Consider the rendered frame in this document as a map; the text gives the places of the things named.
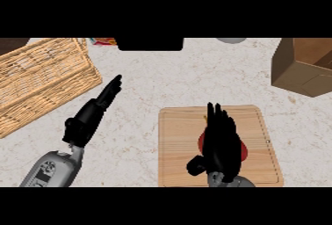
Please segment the red and yellow package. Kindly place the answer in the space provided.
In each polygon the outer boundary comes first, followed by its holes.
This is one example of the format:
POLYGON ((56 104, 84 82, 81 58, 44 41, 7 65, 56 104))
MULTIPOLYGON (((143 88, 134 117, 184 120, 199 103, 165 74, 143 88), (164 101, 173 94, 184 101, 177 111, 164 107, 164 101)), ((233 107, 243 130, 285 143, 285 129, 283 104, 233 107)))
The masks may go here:
POLYGON ((115 38, 91 38, 93 45, 115 46, 115 38))

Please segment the black appliance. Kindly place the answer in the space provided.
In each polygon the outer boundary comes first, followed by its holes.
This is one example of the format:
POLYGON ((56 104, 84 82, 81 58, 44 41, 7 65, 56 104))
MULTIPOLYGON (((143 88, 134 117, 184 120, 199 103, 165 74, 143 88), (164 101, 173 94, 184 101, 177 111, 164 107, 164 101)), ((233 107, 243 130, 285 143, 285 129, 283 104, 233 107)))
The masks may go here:
POLYGON ((183 38, 116 38, 116 45, 122 51, 180 51, 183 38))

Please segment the brown cardboard box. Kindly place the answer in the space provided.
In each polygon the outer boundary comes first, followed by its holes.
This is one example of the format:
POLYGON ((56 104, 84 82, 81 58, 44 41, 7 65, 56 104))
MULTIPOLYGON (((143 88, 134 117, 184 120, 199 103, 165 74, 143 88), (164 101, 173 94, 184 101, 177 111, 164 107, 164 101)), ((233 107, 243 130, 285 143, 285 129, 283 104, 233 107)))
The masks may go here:
POLYGON ((271 86, 311 98, 332 92, 332 38, 282 38, 271 59, 271 86))

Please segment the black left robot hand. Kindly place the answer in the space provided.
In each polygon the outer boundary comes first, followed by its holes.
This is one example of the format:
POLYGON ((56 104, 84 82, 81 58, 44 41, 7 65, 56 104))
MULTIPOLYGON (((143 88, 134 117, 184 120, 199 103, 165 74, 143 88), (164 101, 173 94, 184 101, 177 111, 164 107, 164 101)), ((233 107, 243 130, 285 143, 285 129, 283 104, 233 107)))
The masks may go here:
POLYGON ((122 76, 118 75, 108 83, 97 98, 91 98, 80 109, 77 115, 65 121, 65 134, 62 141, 84 148, 99 127, 103 114, 121 91, 122 76))

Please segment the wooden cutting board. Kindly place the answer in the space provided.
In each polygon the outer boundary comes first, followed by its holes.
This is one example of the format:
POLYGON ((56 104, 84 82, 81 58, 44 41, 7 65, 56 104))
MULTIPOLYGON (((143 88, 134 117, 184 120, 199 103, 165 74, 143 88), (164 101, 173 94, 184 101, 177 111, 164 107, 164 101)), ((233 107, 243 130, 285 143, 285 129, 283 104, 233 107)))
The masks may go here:
MULTIPOLYGON (((273 143, 264 125, 261 110, 255 105, 224 105, 235 119, 237 134, 248 149, 240 165, 240 175, 257 187, 283 185, 273 143)), ((187 162, 199 154, 198 138, 207 122, 207 107, 170 107, 158 115, 158 185, 164 187, 207 187, 208 177, 187 174, 187 162)))

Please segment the grey round object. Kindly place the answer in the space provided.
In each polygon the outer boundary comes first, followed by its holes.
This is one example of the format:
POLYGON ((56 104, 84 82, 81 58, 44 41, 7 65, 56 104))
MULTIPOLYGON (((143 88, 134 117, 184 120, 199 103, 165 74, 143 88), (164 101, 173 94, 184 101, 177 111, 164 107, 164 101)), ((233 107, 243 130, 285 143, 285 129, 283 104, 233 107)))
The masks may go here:
POLYGON ((237 44, 242 43, 246 38, 217 38, 217 40, 227 44, 237 44))

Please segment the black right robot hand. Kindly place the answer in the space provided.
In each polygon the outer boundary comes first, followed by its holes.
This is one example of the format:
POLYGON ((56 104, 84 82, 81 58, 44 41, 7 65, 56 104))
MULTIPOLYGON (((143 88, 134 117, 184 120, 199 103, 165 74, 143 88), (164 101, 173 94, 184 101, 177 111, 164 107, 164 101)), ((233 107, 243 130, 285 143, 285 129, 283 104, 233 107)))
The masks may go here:
POLYGON ((208 103, 208 125, 201 156, 187 162, 187 173, 192 176, 202 172, 221 172, 227 180, 240 172, 240 137, 236 124, 220 104, 208 103))

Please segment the wicker basket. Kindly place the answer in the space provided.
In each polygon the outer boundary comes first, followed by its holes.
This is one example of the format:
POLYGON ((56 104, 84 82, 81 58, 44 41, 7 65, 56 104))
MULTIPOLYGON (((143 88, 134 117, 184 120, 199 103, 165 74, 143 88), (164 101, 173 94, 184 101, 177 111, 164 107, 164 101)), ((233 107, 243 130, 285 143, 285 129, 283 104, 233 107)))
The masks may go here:
POLYGON ((46 38, 0 55, 0 139, 99 84, 83 38, 46 38))

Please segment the dark brown object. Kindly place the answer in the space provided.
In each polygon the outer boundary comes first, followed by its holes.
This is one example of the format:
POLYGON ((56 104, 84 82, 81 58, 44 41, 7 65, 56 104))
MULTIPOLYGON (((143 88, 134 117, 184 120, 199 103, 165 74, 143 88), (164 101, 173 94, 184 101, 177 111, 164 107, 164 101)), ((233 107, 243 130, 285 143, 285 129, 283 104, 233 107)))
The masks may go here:
POLYGON ((21 48, 28 43, 28 38, 0 38, 0 55, 21 48))

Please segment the red pear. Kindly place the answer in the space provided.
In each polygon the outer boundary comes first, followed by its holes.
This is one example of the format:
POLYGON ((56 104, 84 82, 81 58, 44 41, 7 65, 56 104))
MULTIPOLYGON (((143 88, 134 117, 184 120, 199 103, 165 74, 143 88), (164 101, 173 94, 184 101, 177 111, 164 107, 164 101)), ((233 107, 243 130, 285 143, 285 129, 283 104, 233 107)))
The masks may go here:
MULTIPOLYGON (((208 116, 207 115, 204 115, 204 119, 205 119, 207 125, 208 125, 208 116)), ((198 149, 199 149, 201 154, 202 154, 204 140, 205 140, 205 131, 202 132, 202 134, 198 138, 198 149)), ((240 161, 242 162, 245 161, 246 157, 248 157, 248 149, 246 149, 243 142, 240 141, 240 161)))

